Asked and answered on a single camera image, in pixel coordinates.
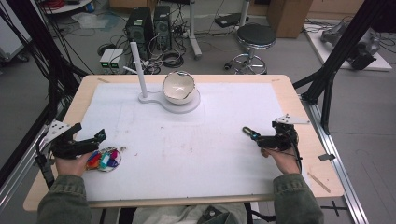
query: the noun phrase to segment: black stool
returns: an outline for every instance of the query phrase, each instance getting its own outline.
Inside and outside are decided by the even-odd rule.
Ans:
[[[247,47],[248,53],[234,57],[224,68],[228,70],[233,66],[236,74],[267,74],[265,62],[254,55],[254,50],[272,47],[276,41],[274,31],[268,26],[246,24],[240,27],[236,34],[239,43]]]

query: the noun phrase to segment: wooden table frame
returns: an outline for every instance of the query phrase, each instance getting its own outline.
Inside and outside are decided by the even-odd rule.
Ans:
[[[165,75],[145,76],[147,83],[161,83]],[[195,75],[196,83],[271,83],[276,98],[283,113],[294,117],[309,119],[303,105],[288,77],[283,75],[247,76],[247,75]],[[99,83],[138,83],[137,76],[88,76],[82,80],[78,92],[64,117],[64,123],[75,124],[81,122],[91,103],[95,88]],[[338,176],[329,161],[321,161],[318,156],[325,154],[325,150],[311,124],[295,124],[300,136],[299,149],[303,159],[303,167],[308,173],[311,189],[318,198],[340,197],[344,194]],[[42,174],[38,174],[32,185],[23,207],[27,211],[35,211],[39,202],[48,192]],[[90,203],[91,207],[127,207],[150,205],[176,205],[194,203],[233,203],[270,201],[273,198],[252,196],[211,197],[169,200],[138,200],[121,202]]]

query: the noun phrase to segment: person's left hand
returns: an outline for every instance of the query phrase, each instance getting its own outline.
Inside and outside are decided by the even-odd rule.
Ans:
[[[55,158],[56,169],[58,175],[76,175],[82,176],[85,171],[87,159],[91,156],[91,152],[82,155],[75,160],[65,160],[61,158]]]

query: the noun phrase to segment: computer tower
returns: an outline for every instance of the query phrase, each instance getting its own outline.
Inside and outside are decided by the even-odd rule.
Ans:
[[[169,6],[156,6],[153,23],[154,32],[157,36],[157,49],[171,49],[171,8]]]
[[[150,59],[154,49],[154,29],[149,8],[134,7],[125,25],[125,30],[128,40],[136,42],[140,58]]]

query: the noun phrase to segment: person's hand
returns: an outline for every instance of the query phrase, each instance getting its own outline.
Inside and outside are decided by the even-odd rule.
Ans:
[[[280,152],[276,151],[274,148],[263,147],[261,152],[265,158],[272,156],[276,162],[277,168],[284,175],[300,173],[300,169],[298,168],[297,161],[294,156],[294,150],[292,148]]]
[[[82,176],[85,171],[87,159],[92,153],[87,153],[75,160],[64,160],[61,158],[55,158],[56,169],[58,175],[76,175]]]

